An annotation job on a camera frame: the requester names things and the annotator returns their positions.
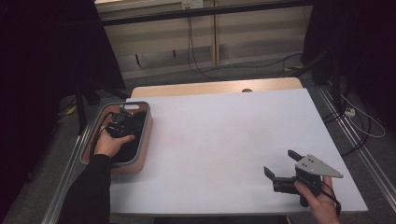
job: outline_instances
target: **gray carpet floor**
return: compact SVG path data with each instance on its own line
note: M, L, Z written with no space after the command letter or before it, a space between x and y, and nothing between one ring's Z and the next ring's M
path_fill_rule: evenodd
M139 86L180 84L180 83L196 83L224 80L241 80L241 79L257 79L271 77L288 77L290 72L283 72L283 66L298 65L299 57L292 57L285 61L284 64L278 63L272 66L260 66L267 63L276 62L276 60L268 62L252 62L238 64L238 66L256 66L256 67L230 67L213 70L205 73L205 77L199 73L192 71L183 71L172 74L165 74L155 77L141 77L125 80L128 94ZM319 114L324 117L330 113L329 107L323 101L319 94L319 90L327 88L326 86L315 86L309 73L303 75L300 80L303 86L308 89ZM101 105L108 102L120 101L106 92L99 91L102 102L99 105L86 104L85 109L87 117L92 118L93 114ZM352 94L359 105L359 97ZM73 96L66 97L60 102L60 108L67 105ZM341 130L337 121L327 124L328 131L336 144L339 151L346 152L353 146L348 141L346 135ZM33 180L26 183L17 198L12 204L4 223L41 223L43 217L50 206L50 201L55 190L61 180L64 168L72 154L72 149L78 139L78 115L74 113L70 116L59 119L56 130L51 137L48 147L43 153L40 162L32 172ZM377 127L373 127L373 133L380 133ZM387 130L387 135L383 138L368 138L365 144L373 157L378 162L384 173L389 179L396 182L396 133ZM357 152L344 158L347 168L349 169L361 195L366 202L369 211L357 214L342 214L340 219L342 223L396 223L395 210L389 205L386 197L381 189L375 183L366 166L363 164ZM309 213L290 215L294 223L314 223ZM227 219L229 223L271 223L266 217L230 217ZM111 216L111 221L116 223L154 223L154 217L127 217L127 216ZM220 220L214 217L178 217L173 218L172 223L220 223Z

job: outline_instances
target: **table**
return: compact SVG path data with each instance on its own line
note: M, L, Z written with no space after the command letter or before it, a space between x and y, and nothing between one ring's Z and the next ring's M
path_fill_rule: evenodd
M253 92L239 93L245 89ZM344 179L333 183L343 190L337 196L344 211L367 210L308 92L296 78L142 87L132 96L132 101L151 105L153 130L143 171L112 176L112 213L306 212L298 196L273 192L262 171L265 165L278 176L294 175L287 149L303 156L312 153L343 173Z

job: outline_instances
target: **hand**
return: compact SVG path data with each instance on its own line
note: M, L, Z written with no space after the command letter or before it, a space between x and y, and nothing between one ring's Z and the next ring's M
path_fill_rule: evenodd
M112 158L120 151L122 145L134 140L133 135L127 135L122 138L113 138L106 131L105 127L102 128L103 130L100 133L98 143L95 148L95 154L103 154Z
M323 176L323 182L332 188L332 178ZM324 194L319 194L315 197L311 190L302 182L296 181L294 186L308 201L311 213L319 224L333 224L340 223L338 216L335 212L334 201ZM332 195L332 191L326 186L322 185L322 189Z

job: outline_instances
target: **dark fabric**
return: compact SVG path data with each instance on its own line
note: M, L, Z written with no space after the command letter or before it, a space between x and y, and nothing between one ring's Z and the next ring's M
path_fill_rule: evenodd
M58 223L109 223L111 159L94 155L64 198Z

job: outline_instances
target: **person's left hand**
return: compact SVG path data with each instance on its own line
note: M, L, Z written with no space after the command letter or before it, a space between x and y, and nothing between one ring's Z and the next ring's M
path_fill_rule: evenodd
M105 127L102 128L103 130L100 133L98 143L95 148L95 154L103 154L112 158L120 151L122 145L134 140L133 135L127 135L122 138L113 138L106 131Z

